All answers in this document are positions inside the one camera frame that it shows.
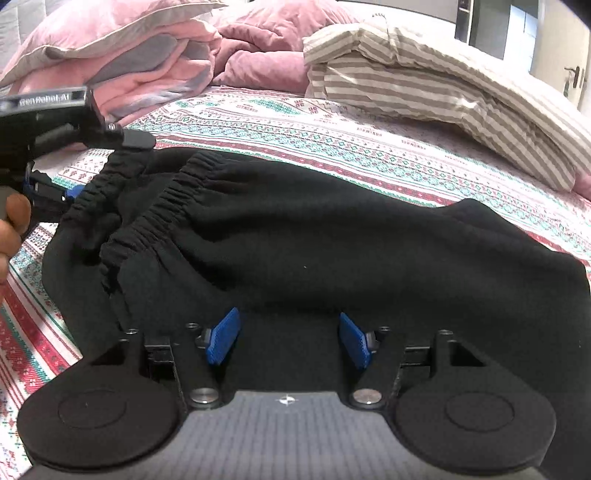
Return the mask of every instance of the door handle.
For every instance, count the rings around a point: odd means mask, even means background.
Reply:
[[[581,73],[581,67],[577,67],[576,69],[568,69],[565,67],[564,69],[574,73],[573,88],[577,88],[577,83],[579,82],[579,75]]]

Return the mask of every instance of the metal screw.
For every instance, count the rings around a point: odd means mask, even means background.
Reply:
[[[382,394],[372,388],[361,388],[353,392],[353,400],[361,405],[374,405],[382,400]]]
[[[195,388],[194,390],[191,390],[189,397],[195,403],[209,405],[210,403],[215,402],[220,397],[220,394],[213,388]]]

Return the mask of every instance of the elastic waistband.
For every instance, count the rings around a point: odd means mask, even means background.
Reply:
[[[145,212],[129,225],[119,227],[101,246],[100,271],[107,291],[113,289],[112,280],[127,258],[170,237],[183,220],[185,207],[199,201],[208,181],[229,162],[233,160],[197,148],[115,152],[109,157],[103,171],[64,216],[64,223],[98,224],[102,216],[117,213],[118,197],[134,177],[162,172],[173,173],[174,177]]]

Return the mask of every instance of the blue clip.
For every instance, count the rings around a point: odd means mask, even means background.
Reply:
[[[86,187],[86,185],[76,185],[75,187],[66,190],[66,197],[75,199],[82,192],[82,190],[84,190],[84,187]]]

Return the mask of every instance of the striped pillowcase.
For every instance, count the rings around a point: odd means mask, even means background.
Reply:
[[[559,92],[456,40],[387,20],[331,25],[304,40],[306,96],[457,124],[555,190],[591,173],[591,131]]]

